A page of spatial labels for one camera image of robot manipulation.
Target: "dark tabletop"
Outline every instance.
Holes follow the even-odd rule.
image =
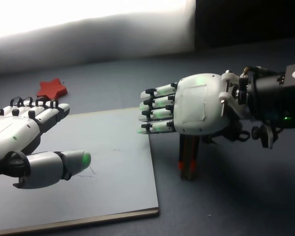
[[[140,93],[197,73],[241,73],[248,65],[282,71],[295,63],[295,39],[156,58],[114,61],[0,78],[0,108],[35,95],[59,77],[71,114],[136,107]],[[244,122],[244,129],[253,124]],[[260,141],[200,145],[199,178],[180,180],[178,134],[150,135],[160,215],[42,232],[42,236],[295,236],[295,130],[273,150]]]

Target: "star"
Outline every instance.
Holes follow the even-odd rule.
[[[50,82],[40,82],[40,91],[37,92],[37,97],[45,97],[48,99],[58,99],[68,93],[67,88],[63,86],[59,78],[55,78]]]

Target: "table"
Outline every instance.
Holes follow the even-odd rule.
[[[295,39],[239,45],[180,55],[89,64],[0,77],[0,107],[14,96],[34,95],[39,82],[59,77],[71,114],[136,107],[140,93],[197,73],[239,74],[248,65],[285,70],[295,63]],[[244,122],[249,130],[252,124]],[[42,236],[295,236],[295,130],[273,150],[259,141],[217,138],[200,145],[201,177],[182,181],[178,134],[150,135],[158,217],[42,232]]]

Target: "bright light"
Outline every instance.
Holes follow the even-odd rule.
[[[188,0],[0,0],[0,37],[104,16],[172,12]]]

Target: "red star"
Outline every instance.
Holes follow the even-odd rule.
[[[63,86],[58,78],[50,82],[40,82],[40,91],[36,94],[37,97],[45,97],[48,99],[58,99],[68,93],[67,88]]]

